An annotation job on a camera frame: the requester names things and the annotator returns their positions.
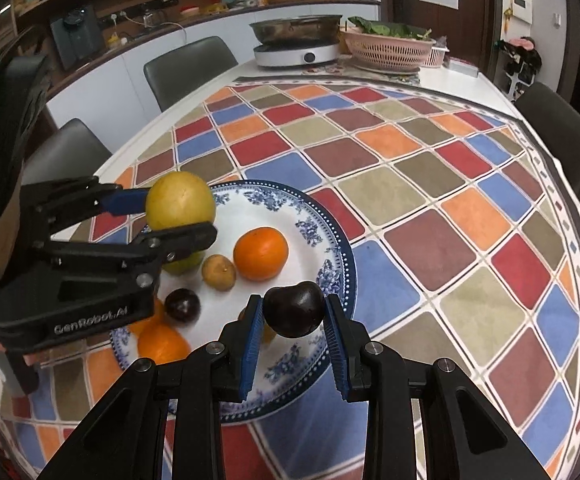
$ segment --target tablecloth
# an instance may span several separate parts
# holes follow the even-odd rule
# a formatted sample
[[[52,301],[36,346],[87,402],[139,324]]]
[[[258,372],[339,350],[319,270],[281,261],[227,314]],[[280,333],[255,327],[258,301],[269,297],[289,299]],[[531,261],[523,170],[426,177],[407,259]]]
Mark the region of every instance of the tablecloth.
[[[580,468],[580,210],[512,117],[394,82],[246,78],[180,118],[121,174],[273,180],[339,221],[358,273],[354,318],[405,358],[452,358],[552,478]],[[76,239],[127,242],[142,216],[101,215]],[[41,387],[0,394],[0,430],[40,470],[119,376],[105,335],[50,351]],[[418,405],[417,468],[425,478]],[[223,429],[228,480],[358,479],[367,406],[330,371],[279,412]],[[169,478],[173,422],[166,434]]]

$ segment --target pink basket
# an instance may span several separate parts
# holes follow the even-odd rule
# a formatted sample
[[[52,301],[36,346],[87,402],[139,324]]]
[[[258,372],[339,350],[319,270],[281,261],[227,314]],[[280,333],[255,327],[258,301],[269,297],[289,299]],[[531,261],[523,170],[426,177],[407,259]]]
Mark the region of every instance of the pink basket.
[[[418,68],[430,55],[432,40],[409,40],[390,38],[378,34],[363,34],[347,30],[343,32],[345,44],[352,56],[377,68]]]
[[[432,50],[430,51],[430,55],[422,66],[426,66],[428,68],[440,68],[444,63],[446,52],[450,51],[442,46],[433,46]]]

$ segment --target orange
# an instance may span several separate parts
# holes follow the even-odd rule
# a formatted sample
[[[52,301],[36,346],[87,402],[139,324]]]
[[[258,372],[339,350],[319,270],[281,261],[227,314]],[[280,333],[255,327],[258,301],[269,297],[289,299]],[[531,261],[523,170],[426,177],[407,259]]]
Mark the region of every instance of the orange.
[[[130,332],[132,332],[135,336],[139,336],[141,332],[143,332],[151,323],[161,323],[163,322],[163,316],[166,313],[166,307],[163,305],[163,302],[154,297],[154,314],[150,317],[145,319],[141,319],[139,321],[135,321],[131,325],[129,325]]]
[[[149,357],[157,365],[185,359],[191,352],[189,343],[165,323],[151,323],[138,336],[138,355]]]
[[[288,259],[288,242],[272,227],[259,227],[245,233],[232,253],[240,275],[253,282],[275,277]]]

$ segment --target cable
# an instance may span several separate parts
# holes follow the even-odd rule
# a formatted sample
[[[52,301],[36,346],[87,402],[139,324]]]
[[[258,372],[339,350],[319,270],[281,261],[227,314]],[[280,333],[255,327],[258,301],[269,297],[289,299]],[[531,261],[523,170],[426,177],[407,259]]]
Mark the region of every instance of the cable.
[[[185,27],[183,27],[183,25],[181,25],[180,23],[162,22],[160,25],[147,25],[146,23],[141,23],[141,22],[137,22],[136,20],[132,20],[124,10],[119,12],[119,15],[124,17],[129,22],[136,23],[137,25],[140,25],[141,27],[145,27],[145,28],[157,28],[157,27],[160,27],[161,25],[176,25],[178,28],[183,30],[183,33],[185,34],[185,41],[183,42],[183,44],[187,44],[187,31],[185,30]]]

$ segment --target yellow pomelo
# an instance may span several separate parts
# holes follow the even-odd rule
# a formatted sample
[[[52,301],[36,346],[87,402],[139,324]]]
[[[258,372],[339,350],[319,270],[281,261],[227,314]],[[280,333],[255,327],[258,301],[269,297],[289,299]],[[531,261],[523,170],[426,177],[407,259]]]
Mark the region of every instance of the yellow pomelo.
[[[209,186],[187,171],[158,179],[145,199],[145,218],[153,231],[198,222],[214,222],[216,204]]]
[[[163,270],[167,270],[170,274],[178,276],[183,274],[188,270],[194,269],[201,265],[201,262],[205,258],[205,251],[199,251],[198,253],[193,253],[188,256],[185,260],[179,260],[177,262],[172,262],[171,264],[165,264]]]

